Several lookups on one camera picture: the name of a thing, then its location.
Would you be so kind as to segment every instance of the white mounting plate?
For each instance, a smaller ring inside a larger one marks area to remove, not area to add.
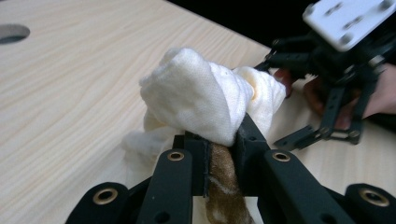
[[[395,0],[320,0],[304,21],[338,51],[352,49],[395,12]]]

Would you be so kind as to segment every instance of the crumpled fabric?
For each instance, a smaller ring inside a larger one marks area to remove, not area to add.
[[[123,139],[134,169],[154,168],[175,134],[186,131],[230,147],[246,113],[265,137],[286,96],[271,75],[248,66],[229,69],[190,48],[169,49],[139,85],[147,106],[144,131]]]

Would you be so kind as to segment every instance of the brown cloth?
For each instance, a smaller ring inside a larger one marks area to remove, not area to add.
[[[211,224],[252,224],[229,149],[212,143],[206,216]]]

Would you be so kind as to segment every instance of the wood grain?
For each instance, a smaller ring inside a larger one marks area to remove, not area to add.
[[[7,224],[64,223],[91,187],[125,183],[119,144],[142,130],[146,110],[138,80],[168,49],[191,47],[230,68],[254,66],[268,52],[159,0],[0,1],[0,22],[31,32],[0,45],[0,223]],[[296,91],[267,139],[307,122],[318,117]],[[323,141],[296,155],[326,187],[344,193],[365,182],[396,195],[395,145],[392,133],[368,123],[357,146]]]

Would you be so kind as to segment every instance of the table hole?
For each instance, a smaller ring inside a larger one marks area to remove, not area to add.
[[[29,28],[20,24],[0,25],[0,45],[22,41],[30,34]]]

